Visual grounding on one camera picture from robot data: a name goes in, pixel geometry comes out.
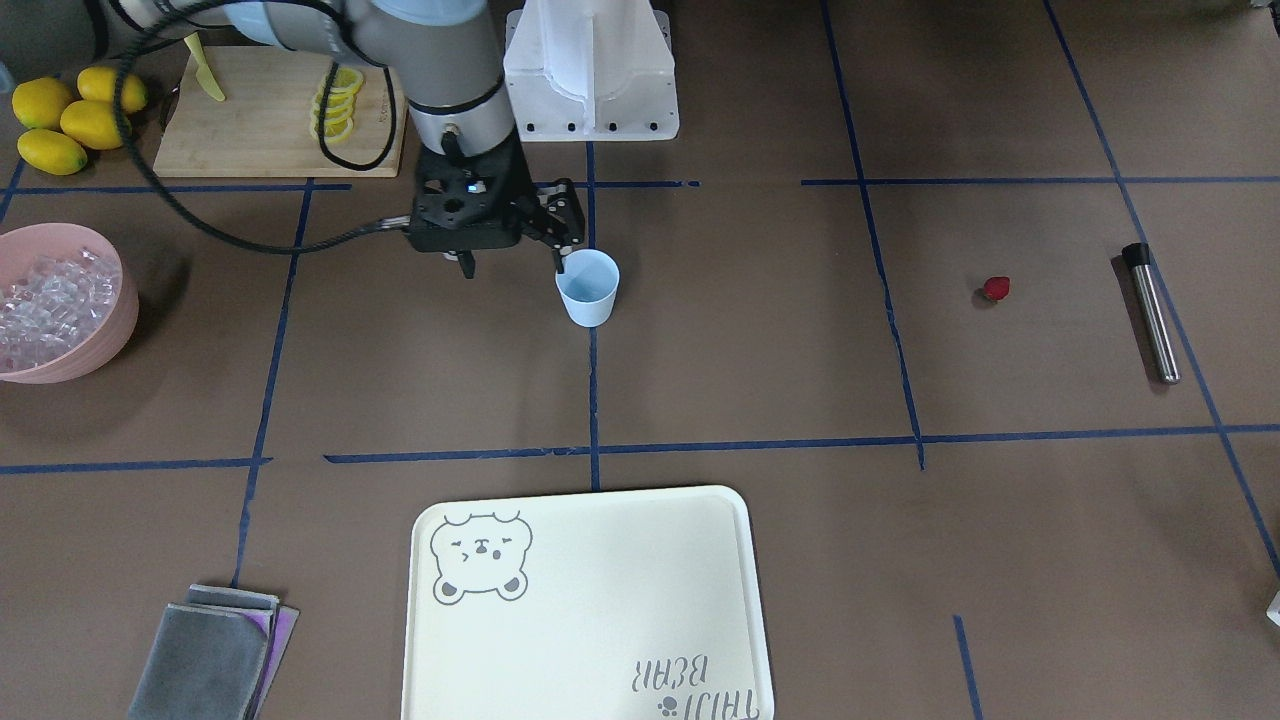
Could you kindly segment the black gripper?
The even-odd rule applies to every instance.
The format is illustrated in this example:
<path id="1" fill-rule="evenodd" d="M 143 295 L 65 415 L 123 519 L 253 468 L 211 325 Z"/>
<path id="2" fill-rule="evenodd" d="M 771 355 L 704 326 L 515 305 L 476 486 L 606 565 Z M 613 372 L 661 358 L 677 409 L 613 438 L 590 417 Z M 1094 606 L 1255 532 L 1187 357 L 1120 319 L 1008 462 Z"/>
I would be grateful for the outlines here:
<path id="1" fill-rule="evenodd" d="M 457 251 L 463 277 L 474 279 L 474 251 L 508 249 L 524 237 L 538 188 L 517 132 L 479 155 L 465 154 L 461 140 L 447 129 L 435 149 L 422 149 L 407 238 L 417 251 Z"/>

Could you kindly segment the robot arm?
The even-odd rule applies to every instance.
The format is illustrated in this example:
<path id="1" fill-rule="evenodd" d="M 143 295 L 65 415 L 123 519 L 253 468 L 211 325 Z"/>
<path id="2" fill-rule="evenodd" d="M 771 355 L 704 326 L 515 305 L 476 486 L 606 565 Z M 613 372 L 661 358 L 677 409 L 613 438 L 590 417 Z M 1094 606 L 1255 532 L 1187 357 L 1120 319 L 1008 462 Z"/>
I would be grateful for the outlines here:
<path id="1" fill-rule="evenodd" d="M 229 26 L 260 44 L 398 77 L 421 141 L 410 213 L 293 256 L 398 231 L 413 250 L 449 258 L 474 278 L 479 251 L 525 237 L 554 252 L 564 246 L 529 174 L 485 1 L 54 1 L 44 17 L 70 35 L 65 63 L 114 56 L 131 69 L 179 26 Z"/>

